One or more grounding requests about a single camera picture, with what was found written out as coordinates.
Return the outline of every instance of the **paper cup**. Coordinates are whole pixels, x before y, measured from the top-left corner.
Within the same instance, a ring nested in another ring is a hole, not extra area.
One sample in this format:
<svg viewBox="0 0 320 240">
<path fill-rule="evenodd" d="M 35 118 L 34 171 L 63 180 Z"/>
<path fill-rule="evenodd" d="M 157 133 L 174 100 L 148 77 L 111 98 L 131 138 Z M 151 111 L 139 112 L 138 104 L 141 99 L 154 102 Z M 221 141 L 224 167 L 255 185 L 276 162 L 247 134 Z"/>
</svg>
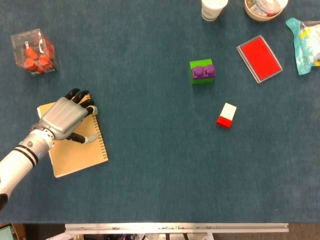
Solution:
<svg viewBox="0 0 320 240">
<path fill-rule="evenodd" d="M 201 0 L 201 15 L 204 20 L 212 22 L 217 19 L 222 9 L 228 4 L 228 0 Z"/>
</svg>

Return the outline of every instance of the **snack package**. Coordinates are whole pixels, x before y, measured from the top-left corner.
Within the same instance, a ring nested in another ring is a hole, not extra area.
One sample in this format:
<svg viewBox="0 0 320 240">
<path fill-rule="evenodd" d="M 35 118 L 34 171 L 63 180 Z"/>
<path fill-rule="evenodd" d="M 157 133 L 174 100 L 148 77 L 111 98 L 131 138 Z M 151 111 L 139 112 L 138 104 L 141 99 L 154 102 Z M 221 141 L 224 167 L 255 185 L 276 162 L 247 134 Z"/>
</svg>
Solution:
<svg viewBox="0 0 320 240">
<path fill-rule="evenodd" d="M 299 75 L 307 74 L 312 66 L 320 66 L 320 21 L 287 20 L 294 40 L 296 67 Z"/>
</svg>

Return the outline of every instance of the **toy building block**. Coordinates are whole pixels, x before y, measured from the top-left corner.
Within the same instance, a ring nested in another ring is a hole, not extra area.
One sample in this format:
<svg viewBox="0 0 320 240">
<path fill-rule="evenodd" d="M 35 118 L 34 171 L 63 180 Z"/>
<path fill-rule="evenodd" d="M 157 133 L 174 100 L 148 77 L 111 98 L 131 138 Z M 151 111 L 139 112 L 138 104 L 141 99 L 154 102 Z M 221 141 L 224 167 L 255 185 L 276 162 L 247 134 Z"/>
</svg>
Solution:
<svg viewBox="0 0 320 240">
<path fill-rule="evenodd" d="M 216 68 L 211 59 L 190 62 L 192 84 L 212 83 L 216 77 Z"/>
<path fill-rule="evenodd" d="M 234 118 L 236 110 L 236 106 L 233 106 L 226 102 L 218 120 L 216 121 L 216 124 L 229 129 L 232 125 L 232 120 Z"/>
</svg>

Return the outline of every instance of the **green block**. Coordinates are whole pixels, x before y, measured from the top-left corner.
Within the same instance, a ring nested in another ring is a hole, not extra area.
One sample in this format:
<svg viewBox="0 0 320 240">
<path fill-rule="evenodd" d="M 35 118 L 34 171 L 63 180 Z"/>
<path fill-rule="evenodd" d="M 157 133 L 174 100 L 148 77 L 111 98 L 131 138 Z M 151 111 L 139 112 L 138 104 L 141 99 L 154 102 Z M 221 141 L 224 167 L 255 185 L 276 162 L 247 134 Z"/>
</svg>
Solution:
<svg viewBox="0 0 320 240">
<path fill-rule="evenodd" d="M 190 77 L 191 77 L 191 83 L 192 85 L 196 84 L 206 84 L 206 83 L 212 83 L 214 81 L 214 77 L 209 77 L 209 78 L 203 78 L 203 79 L 198 79 L 194 80 L 193 75 L 192 75 L 192 69 L 195 67 L 206 67 L 208 65 L 212 64 L 211 59 L 204 59 L 204 60 L 198 60 L 198 61 L 190 61 Z"/>
</svg>

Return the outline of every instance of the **plastic box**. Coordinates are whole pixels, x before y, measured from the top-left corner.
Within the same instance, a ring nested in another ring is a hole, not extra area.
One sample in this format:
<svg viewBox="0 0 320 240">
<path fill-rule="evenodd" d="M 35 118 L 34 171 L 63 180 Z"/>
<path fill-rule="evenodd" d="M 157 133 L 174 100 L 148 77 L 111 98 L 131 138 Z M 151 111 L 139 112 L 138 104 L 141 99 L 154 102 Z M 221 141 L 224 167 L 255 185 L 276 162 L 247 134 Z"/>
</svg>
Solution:
<svg viewBox="0 0 320 240">
<path fill-rule="evenodd" d="M 54 45 L 40 29 L 11 35 L 15 63 L 33 76 L 59 69 Z"/>
</svg>

